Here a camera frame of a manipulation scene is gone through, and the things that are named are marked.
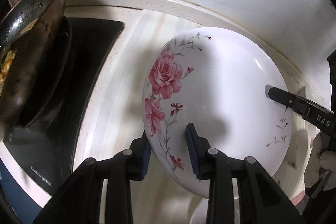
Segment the gloved right hand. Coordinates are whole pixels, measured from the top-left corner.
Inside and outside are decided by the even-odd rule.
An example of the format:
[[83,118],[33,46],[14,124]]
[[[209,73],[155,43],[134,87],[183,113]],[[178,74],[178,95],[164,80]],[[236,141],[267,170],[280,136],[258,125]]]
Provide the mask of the gloved right hand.
[[331,170],[331,174],[323,188],[323,191],[335,188],[335,152],[322,152],[321,132],[314,138],[310,158],[304,173],[304,183],[307,188],[311,188],[319,179],[319,170]]

